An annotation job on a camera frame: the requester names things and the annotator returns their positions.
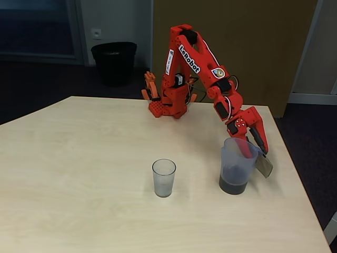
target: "white wall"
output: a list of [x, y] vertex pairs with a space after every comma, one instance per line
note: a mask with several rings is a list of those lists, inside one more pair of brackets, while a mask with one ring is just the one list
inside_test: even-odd
[[294, 83], [296, 93], [330, 94], [337, 81], [337, 1], [319, 2], [318, 19]]
[[[150, 67], [151, 0], [81, 0], [89, 64], [91, 48], [109, 42], [137, 44], [135, 66]], [[92, 39], [91, 29], [102, 29], [102, 40]]]

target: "dark liquid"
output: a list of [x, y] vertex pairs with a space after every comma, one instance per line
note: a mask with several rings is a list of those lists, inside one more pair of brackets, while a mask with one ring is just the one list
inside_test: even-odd
[[240, 169], [239, 167], [233, 167], [230, 170], [225, 170], [224, 177], [228, 179], [228, 181], [233, 182], [234, 184], [230, 184], [226, 182], [221, 176], [219, 179], [219, 186], [228, 194], [231, 195], [239, 195], [244, 192], [246, 189], [247, 183], [244, 184], [237, 184], [237, 182], [242, 182], [242, 178], [245, 178], [246, 174], [244, 170]]

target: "sticker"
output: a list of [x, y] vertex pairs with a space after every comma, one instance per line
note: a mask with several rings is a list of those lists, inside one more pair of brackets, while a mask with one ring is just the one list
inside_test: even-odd
[[170, 51], [168, 52], [168, 57], [167, 57], [167, 62], [166, 62], [166, 71], [165, 71], [166, 75], [170, 74], [173, 54], [174, 54], [174, 50], [170, 49]]
[[181, 52], [185, 61], [188, 63], [188, 65], [191, 67], [191, 69], [193, 69], [193, 71], [196, 74], [198, 74], [200, 72], [200, 68], [198, 67], [198, 65], [195, 64], [194, 60], [190, 57], [188, 52], [186, 52], [183, 45], [180, 45], [179, 51]]
[[212, 71], [213, 75], [218, 79], [221, 79], [221, 78], [225, 77], [225, 71], [220, 67], [217, 67], [216, 69], [213, 69], [211, 71]]

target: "black trash bin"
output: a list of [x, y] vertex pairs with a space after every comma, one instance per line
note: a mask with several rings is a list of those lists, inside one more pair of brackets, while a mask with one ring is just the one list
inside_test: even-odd
[[113, 42], [91, 48], [98, 72], [107, 86], [121, 86], [133, 76], [137, 45], [132, 42]]

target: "electrical outlet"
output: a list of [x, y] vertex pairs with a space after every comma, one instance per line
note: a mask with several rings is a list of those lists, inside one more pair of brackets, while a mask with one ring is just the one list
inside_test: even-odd
[[101, 29], [92, 28], [91, 29], [91, 35], [93, 36], [94, 40], [101, 40], [102, 39], [102, 30]]

